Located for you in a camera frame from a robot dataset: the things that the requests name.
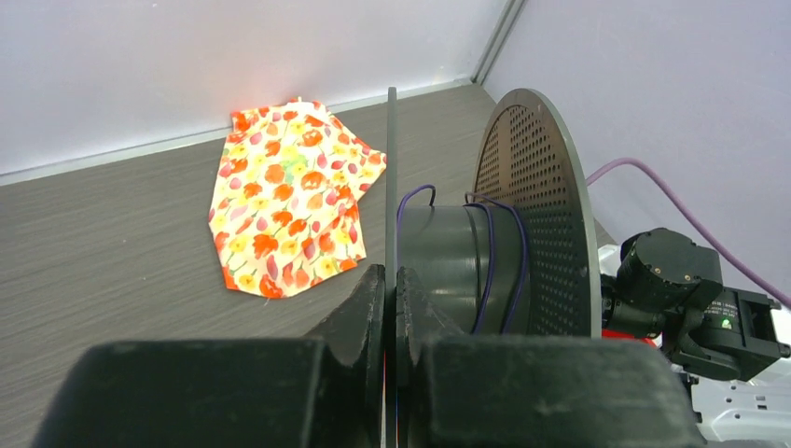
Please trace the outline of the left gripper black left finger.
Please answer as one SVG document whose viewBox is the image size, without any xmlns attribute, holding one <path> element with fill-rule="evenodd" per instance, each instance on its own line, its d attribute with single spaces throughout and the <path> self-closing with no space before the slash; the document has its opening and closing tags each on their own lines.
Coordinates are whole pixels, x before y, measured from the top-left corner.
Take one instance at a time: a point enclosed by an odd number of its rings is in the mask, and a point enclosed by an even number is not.
<svg viewBox="0 0 791 448">
<path fill-rule="evenodd" d="M 385 273 L 296 338 L 122 341 L 68 372 L 37 447 L 377 447 Z"/>
</svg>

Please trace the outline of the black cable spool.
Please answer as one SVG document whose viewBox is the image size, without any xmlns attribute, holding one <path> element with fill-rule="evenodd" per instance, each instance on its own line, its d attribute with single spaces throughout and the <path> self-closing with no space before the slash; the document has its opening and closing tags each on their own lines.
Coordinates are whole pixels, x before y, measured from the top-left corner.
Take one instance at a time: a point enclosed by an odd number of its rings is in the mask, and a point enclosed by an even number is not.
<svg viewBox="0 0 791 448">
<path fill-rule="evenodd" d="M 473 334 L 599 338 L 602 294 L 590 196 L 556 106 L 515 89 L 485 127 L 472 187 L 459 205 L 424 184 L 397 192 L 387 148 L 385 271 L 414 270 L 427 296 Z"/>
</svg>

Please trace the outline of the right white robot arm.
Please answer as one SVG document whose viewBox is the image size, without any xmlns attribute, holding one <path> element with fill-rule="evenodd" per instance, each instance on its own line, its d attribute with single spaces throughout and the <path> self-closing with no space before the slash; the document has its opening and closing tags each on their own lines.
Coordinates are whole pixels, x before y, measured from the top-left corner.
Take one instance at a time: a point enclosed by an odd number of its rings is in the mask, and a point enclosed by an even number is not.
<svg viewBox="0 0 791 448">
<path fill-rule="evenodd" d="M 657 228 L 599 250 L 605 337 L 656 346 L 712 444 L 790 444 L 790 340 L 781 304 L 723 283 L 719 254 Z"/>
</svg>

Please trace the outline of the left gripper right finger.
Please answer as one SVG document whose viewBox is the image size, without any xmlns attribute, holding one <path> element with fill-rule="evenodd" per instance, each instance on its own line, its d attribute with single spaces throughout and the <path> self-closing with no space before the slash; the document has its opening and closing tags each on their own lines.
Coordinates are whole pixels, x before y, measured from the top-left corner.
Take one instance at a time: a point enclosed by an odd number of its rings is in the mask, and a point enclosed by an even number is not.
<svg viewBox="0 0 791 448">
<path fill-rule="evenodd" d="M 690 398 L 644 343 L 471 335 L 419 275 L 395 287 L 402 447 L 702 447 Z"/>
</svg>

